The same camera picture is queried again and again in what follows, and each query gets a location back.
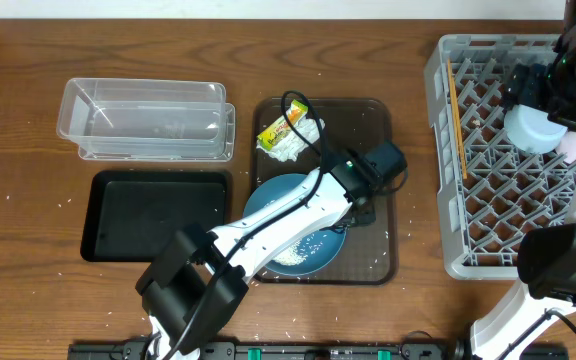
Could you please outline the light blue bowl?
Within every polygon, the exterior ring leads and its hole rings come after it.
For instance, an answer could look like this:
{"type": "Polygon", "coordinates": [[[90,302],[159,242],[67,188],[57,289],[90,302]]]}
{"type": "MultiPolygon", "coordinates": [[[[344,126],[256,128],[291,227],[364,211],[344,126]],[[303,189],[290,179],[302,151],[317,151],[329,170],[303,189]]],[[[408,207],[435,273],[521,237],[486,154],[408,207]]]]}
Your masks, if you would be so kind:
{"type": "Polygon", "coordinates": [[[526,105],[515,105],[506,113],[504,129],[515,147],[531,154],[553,151],[568,130],[551,122],[546,112],[526,105]]]}

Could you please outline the pink cup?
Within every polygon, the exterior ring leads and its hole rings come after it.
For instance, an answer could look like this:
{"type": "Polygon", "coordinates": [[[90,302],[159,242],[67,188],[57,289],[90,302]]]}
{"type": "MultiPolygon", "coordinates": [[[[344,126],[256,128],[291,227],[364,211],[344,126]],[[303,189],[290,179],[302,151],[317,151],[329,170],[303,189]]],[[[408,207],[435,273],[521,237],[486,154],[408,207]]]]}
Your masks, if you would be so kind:
{"type": "Polygon", "coordinates": [[[576,132],[566,132],[561,138],[559,145],[555,148],[555,152],[563,156],[566,164],[576,161],[576,132]]]}

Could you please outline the white tissue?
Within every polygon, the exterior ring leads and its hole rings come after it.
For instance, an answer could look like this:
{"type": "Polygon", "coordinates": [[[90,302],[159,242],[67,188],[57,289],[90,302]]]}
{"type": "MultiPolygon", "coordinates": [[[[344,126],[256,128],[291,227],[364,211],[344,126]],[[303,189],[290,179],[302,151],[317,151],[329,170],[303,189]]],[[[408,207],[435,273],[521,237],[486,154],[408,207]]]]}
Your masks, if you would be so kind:
{"type": "MultiPolygon", "coordinates": [[[[301,119],[296,124],[296,129],[312,145],[314,145],[320,139],[320,134],[313,119],[301,119]]],[[[299,154],[307,147],[308,145],[294,132],[291,135],[285,137],[276,147],[270,151],[264,150],[258,144],[256,144],[257,149],[260,149],[271,158],[280,162],[286,162],[288,160],[296,162],[299,154]]]]}

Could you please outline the dark blue plate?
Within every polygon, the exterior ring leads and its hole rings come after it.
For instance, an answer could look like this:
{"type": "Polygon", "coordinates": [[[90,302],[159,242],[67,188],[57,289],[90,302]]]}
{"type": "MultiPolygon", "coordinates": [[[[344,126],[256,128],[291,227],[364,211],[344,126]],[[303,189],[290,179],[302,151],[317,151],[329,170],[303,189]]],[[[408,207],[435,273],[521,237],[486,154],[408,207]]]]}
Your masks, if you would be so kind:
{"type": "MultiPolygon", "coordinates": [[[[304,174],[284,174],[264,182],[248,199],[243,216],[247,217],[288,194],[305,178],[304,174]]],[[[302,239],[311,236],[323,242],[323,246],[316,254],[310,255],[306,261],[296,266],[283,266],[271,260],[266,265],[266,269],[282,276],[294,277],[319,271],[339,253],[344,244],[346,232],[344,230],[320,230],[310,233],[302,239]]]]}

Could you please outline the yellow green snack wrapper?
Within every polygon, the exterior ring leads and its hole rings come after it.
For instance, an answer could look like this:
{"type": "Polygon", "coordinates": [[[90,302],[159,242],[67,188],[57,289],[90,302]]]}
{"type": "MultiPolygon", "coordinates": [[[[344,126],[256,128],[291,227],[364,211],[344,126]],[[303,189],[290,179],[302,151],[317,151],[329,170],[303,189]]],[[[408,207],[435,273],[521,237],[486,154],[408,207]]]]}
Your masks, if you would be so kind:
{"type": "Polygon", "coordinates": [[[285,113],[257,136],[257,144],[264,150],[272,150],[285,137],[293,133],[292,127],[295,127],[307,112],[306,105],[293,100],[285,113]]]}

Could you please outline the pile of white rice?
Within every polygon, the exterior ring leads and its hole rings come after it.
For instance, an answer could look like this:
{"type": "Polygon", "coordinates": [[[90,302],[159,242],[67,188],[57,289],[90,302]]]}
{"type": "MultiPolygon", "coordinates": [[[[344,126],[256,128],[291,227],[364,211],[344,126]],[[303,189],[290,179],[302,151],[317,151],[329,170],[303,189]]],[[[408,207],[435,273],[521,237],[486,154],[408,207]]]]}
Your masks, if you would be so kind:
{"type": "Polygon", "coordinates": [[[321,240],[316,240],[313,236],[306,237],[281,252],[273,261],[283,266],[296,266],[306,261],[310,255],[316,254],[322,246],[321,240]]]}

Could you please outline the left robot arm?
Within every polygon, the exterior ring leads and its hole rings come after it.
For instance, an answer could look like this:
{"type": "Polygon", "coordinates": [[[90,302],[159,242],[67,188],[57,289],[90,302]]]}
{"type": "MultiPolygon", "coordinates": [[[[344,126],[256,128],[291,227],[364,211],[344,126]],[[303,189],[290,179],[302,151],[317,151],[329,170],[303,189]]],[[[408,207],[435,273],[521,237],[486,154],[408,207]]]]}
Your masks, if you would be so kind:
{"type": "Polygon", "coordinates": [[[259,270],[314,232],[350,226],[350,211],[390,193],[392,181],[406,174],[405,156],[391,141],[366,154],[326,153],[301,183],[251,215],[176,232],[136,283],[153,327],[146,357],[198,358],[259,270]]]}

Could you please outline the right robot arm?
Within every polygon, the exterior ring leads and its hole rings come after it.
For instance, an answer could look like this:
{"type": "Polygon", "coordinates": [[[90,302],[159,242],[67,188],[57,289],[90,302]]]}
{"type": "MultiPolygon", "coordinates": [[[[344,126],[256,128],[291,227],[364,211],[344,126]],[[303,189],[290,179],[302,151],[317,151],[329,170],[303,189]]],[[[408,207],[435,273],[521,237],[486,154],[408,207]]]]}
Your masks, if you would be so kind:
{"type": "MultiPolygon", "coordinates": [[[[576,1],[567,2],[564,19],[554,61],[516,66],[502,103],[533,108],[576,132],[576,1]]],[[[524,236],[517,271],[510,290],[472,324],[455,358],[517,359],[549,326],[576,312],[576,184],[564,223],[524,236]]]]}

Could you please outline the grey dishwasher rack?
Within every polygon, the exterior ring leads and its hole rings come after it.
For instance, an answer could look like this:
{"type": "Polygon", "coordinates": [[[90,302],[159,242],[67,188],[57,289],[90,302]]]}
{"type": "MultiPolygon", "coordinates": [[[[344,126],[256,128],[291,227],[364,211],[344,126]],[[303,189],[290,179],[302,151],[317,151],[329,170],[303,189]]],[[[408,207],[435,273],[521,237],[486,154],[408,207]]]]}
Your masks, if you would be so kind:
{"type": "Polygon", "coordinates": [[[515,147],[501,106],[513,68],[549,65],[556,41],[554,35],[445,35],[425,66],[444,267],[455,279],[516,279],[525,233],[565,221],[576,161],[515,147]]]}

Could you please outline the dark brown serving tray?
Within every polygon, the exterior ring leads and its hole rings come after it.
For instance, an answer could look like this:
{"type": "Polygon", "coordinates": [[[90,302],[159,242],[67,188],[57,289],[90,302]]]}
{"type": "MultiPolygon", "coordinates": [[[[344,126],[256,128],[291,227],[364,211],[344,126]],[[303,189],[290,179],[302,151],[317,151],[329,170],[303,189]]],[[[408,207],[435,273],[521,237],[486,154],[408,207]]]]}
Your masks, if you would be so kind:
{"type": "MultiPolygon", "coordinates": [[[[336,151],[351,148],[366,153],[392,137],[390,114],[383,103],[369,98],[313,99],[325,122],[329,145],[336,151]]],[[[302,151],[296,162],[280,162],[258,150],[251,175],[253,192],[264,182],[284,174],[304,174],[318,165],[319,156],[302,151]]],[[[266,283],[328,285],[382,285],[394,277],[398,267],[396,208],[394,197],[379,197],[374,202],[376,221],[368,226],[344,230],[344,244],[324,268],[303,276],[282,276],[266,266],[255,279],[266,283]]]]}

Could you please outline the black plastic tray bin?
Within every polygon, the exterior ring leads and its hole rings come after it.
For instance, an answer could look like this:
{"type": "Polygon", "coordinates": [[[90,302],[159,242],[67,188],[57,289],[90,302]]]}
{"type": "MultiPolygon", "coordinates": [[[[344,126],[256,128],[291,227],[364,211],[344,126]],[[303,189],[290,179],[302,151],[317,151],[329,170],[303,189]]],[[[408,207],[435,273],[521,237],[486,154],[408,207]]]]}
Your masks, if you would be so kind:
{"type": "Polygon", "coordinates": [[[150,262],[176,231],[222,225],[227,190],[218,172],[101,171],[91,183],[81,257],[150,262]]]}

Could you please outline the clear plastic bin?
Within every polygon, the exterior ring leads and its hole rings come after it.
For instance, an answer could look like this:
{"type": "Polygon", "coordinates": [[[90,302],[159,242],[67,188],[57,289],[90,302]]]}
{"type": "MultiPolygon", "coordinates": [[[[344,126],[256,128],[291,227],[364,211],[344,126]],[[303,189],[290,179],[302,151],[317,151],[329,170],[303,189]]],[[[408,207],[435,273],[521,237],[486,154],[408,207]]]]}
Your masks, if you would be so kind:
{"type": "Polygon", "coordinates": [[[215,82],[73,78],[56,131],[95,155],[215,159],[226,152],[226,90],[215,82]]]}

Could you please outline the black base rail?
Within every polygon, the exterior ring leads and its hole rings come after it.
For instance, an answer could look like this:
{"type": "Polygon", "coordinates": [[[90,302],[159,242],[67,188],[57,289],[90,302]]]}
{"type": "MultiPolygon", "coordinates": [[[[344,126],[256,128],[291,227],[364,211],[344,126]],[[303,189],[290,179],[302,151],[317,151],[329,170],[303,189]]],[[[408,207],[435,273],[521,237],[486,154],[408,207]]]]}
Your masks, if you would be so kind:
{"type": "MultiPolygon", "coordinates": [[[[145,340],[114,344],[72,344],[68,360],[142,360],[148,355],[145,340]]],[[[437,344],[406,344],[392,347],[326,347],[326,346],[244,346],[229,342],[213,342],[200,350],[203,360],[379,360],[450,359],[448,351],[437,344]]]]}

